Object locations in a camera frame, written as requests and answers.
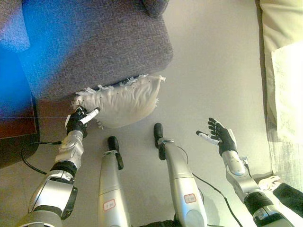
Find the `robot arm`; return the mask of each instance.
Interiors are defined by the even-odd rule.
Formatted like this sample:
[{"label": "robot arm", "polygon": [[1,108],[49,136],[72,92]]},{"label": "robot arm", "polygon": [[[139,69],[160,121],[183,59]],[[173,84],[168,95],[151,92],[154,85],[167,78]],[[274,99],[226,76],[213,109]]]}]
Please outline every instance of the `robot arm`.
[{"label": "robot arm", "polygon": [[226,179],[245,204],[258,227],[293,227],[273,202],[259,189],[248,168],[237,152],[237,143],[231,129],[226,129],[216,119],[209,118],[211,135],[197,131],[197,135],[219,146],[219,154],[226,168]]},{"label": "robot arm", "polygon": [[39,223],[41,226],[61,227],[61,220],[70,216],[78,192],[73,183],[81,166],[82,140],[87,136],[87,122],[98,113],[99,109],[95,109],[87,114],[83,107],[79,107],[68,116],[68,135],[59,147],[55,164],[35,190],[28,214],[17,226],[27,227]]}]

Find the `white sticker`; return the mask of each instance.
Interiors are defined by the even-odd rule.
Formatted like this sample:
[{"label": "white sticker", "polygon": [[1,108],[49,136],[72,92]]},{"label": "white sticker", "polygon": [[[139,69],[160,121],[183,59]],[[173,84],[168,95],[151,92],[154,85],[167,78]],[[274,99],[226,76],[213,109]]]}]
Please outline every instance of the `white sticker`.
[{"label": "white sticker", "polygon": [[103,204],[104,211],[110,210],[116,206],[115,200],[107,201]]},{"label": "white sticker", "polygon": [[189,195],[185,195],[184,196],[184,200],[186,203],[192,203],[192,202],[196,202],[197,199],[195,197],[195,194],[189,194]]}]

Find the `white pillow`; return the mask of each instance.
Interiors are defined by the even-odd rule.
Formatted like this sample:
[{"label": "white pillow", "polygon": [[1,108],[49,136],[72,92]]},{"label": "white pillow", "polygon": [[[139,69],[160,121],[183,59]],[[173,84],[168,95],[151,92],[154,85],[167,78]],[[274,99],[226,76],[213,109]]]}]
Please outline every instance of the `white pillow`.
[{"label": "white pillow", "polygon": [[162,76],[140,75],[117,87],[99,85],[99,91],[87,88],[77,92],[79,96],[72,106],[76,109],[81,105],[88,111],[99,107],[100,112],[95,119],[100,127],[119,128],[135,123],[153,112],[161,81],[165,81]]}]

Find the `wire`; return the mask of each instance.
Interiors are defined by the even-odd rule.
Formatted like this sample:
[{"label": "wire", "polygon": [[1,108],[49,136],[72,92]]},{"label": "wire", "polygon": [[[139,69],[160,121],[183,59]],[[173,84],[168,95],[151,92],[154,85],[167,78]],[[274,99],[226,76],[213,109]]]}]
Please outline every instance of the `wire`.
[{"label": "wire", "polygon": [[248,175],[252,178],[252,176],[250,175],[250,167],[248,166],[248,164],[244,164],[244,166],[247,168]]},{"label": "wire", "polygon": [[31,145],[33,145],[33,144],[49,144],[49,145],[57,145],[57,144],[61,144],[61,141],[57,141],[57,142],[41,142],[41,141],[40,141],[40,142],[33,142],[33,143],[26,144],[26,145],[21,149],[21,158],[22,158],[22,161],[23,161],[28,167],[30,167],[31,169],[33,169],[33,170],[35,170],[35,171],[37,171],[37,172],[39,172],[39,173],[41,173],[41,174],[46,175],[46,172],[44,172],[44,171],[42,171],[42,170],[40,170],[40,169],[38,169],[38,168],[32,166],[32,165],[25,159],[25,157],[24,157],[24,150],[25,150],[25,148],[27,148],[28,146],[31,146]]},{"label": "wire", "polygon": [[[215,225],[209,225],[209,224],[207,224],[207,226],[215,226]],[[225,227],[225,226],[215,226],[215,227]]]},{"label": "wire", "polygon": [[177,146],[177,147],[180,148],[186,154],[186,158],[187,158],[186,163],[188,164],[188,155],[187,155],[186,151],[182,147],[179,147],[179,146]]},{"label": "wire", "polygon": [[[186,152],[182,147],[179,147],[179,146],[178,146],[178,148],[180,148],[181,150],[183,150],[184,153],[186,154],[186,157],[187,157],[187,164],[188,164],[188,155],[187,155],[187,152]],[[223,195],[223,193],[222,193],[220,190],[218,190],[216,187],[212,186],[209,182],[207,182],[207,181],[201,179],[200,177],[198,177],[198,176],[195,175],[194,173],[192,173],[192,174],[193,174],[194,177],[196,177],[196,178],[199,179],[200,181],[204,182],[205,184],[207,184],[208,186],[210,186],[211,188],[213,188],[215,191],[217,191],[219,194],[221,194],[221,195],[223,196],[223,198],[224,198],[224,200],[225,200],[225,202],[226,202],[226,205],[227,205],[227,207],[228,207],[230,213],[232,214],[233,218],[236,220],[236,222],[239,224],[240,227],[243,227],[243,225],[239,222],[239,220],[237,219],[237,217],[234,215],[234,213],[233,213],[233,211],[232,211],[232,209],[231,209],[231,207],[230,207],[230,205],[229,205],[229,203],[228,203],[228,201],[227,201],[227,198]]]}]

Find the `gray floor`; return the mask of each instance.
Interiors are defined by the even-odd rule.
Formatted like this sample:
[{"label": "gray floor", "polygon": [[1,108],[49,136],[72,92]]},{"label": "gray floor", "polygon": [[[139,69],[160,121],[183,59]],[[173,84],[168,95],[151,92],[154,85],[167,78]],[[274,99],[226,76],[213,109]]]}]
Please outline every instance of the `gray floor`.
[{"label": "gray floor", "polygon": [[[173,218],[166,163],[158,159],[152,128],[164,133],[188,153],[194,173],[222,190],[241,223],[255,226],[250,214],[225,178],[215,146],[195,135],[207,131],[208,117],[232,128],[238,151],[248,156],[253,175],[271,171],[263,111],[259,63],[259,34],[253,0],[174,0],[164,15],[174,48],[174,59],[161,75],[167,78],[159,104],[146,119],[117,130],[90,124],[84,140],[82,166],[76,176],[79,189],[74,212],[65,226],[97,226],[100,158],[106,139],[119,139],[125,168],[121,171],[133,226]],[[68,103],[39,103],[41,139],[61,140]],[[40,146],[29,161],[49,169],[57,148]],[[0,170],[0,226],[11,226],[26,214],[31,193],[43,176],[22,163]],[[237,226],[222,197],[198,182],[205,196],[209,224]]]}]

